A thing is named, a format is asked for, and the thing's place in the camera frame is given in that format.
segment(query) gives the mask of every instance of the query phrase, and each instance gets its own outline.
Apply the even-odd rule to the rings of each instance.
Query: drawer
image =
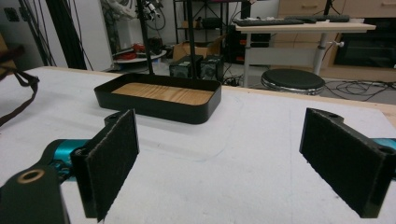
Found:
[[[296,42],[296,43],[318,43],[320,41],[321,34],[277,34],[273,37],[275,42]],[[327,35],[328,41],[333,41],[336,37],[335,33]]]
[[[352,18],[394,18],[396,0],[346,0],[344,13]]]
[[[343,12],[346,0],[337,0],[332,3],[333,7],[340,13]],[[279,0],[278,15],[313,15],[324,10],[326,1],[323,0]]]

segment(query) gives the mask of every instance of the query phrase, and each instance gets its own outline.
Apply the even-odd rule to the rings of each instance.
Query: keyboard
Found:
[[[270,25],[295,25],[304,24],[303,21],[299,20],[241,20],[233,21],[238,26],[270,26]]]
[[[311,15],[311,16],[287,16],[285,20],[300,20],[307,23],[316,21],[326,21],[330,22],[349,22],[348,15]]]

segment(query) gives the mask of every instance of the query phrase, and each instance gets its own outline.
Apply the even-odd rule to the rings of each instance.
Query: screw hole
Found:
[[[18,183],[29,184],[35,182],[37,179],[44,175],[44,171],[41,169],[30,170],[18,177]]]

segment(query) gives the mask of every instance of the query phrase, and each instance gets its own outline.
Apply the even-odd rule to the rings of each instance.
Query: desk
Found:
[[[28,73],[40,78],[38,94],[0,128],[0,185],[36,162],[49,142],[90,139],[115,112],[99,107],[93,88],[117,74],[51,67]],[[0,114],[31,94],[15,77],[0,87]],[[201,125],[136,116],[140,154],[106,223],[394,224],[396,183],[379,218],[360,219],[300,154],[308,106],[343,116],[369,137],[396,137],[389,123],[395,105],[224,87]],[[76,183],[63,183],[62,191],[72,223],[96,223],[84,217]]]
[[[319,75],[321,60],[326,49],[328,33],[364,33],[367,30],[374,29],[375,26],[363,23],[326,21],[301,25],[245,27],[236,25],[236,31],[240,31],[242,34],[247,34],[247,44],[245,46],[244,87],[248,86],[248,67],[251,64],[309,65],[313,66],[313,72]],[[317,49],[259,49],[250,47],[252,34],[272,33],[321,33],[321,38]]]

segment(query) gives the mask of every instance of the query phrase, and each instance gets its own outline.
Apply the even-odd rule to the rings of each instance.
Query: black strap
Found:
[[[25,72],[19,71],[12,67],[7,67],[7,66],[0,66],[0,67],[5,69],[3,74],[0,75],[0,81],[3,80],[9,72],[13,72],[15,77],[17,78],[17,80],[20,82],[21,86],[31,87],[33,90],[32,97],[29,100],[25,101],[23,104],[21,104],[19,107],[17,107],[11,113],[4,115],[3,117],[0,118],[0,127],[1,127],[6,122],[15,118],[17,115],[19,115],[30,103],[33,102],[33,100],[35,99],[35,95],[37,94],[39,79],[38,79],[38,77],[33,77]]]

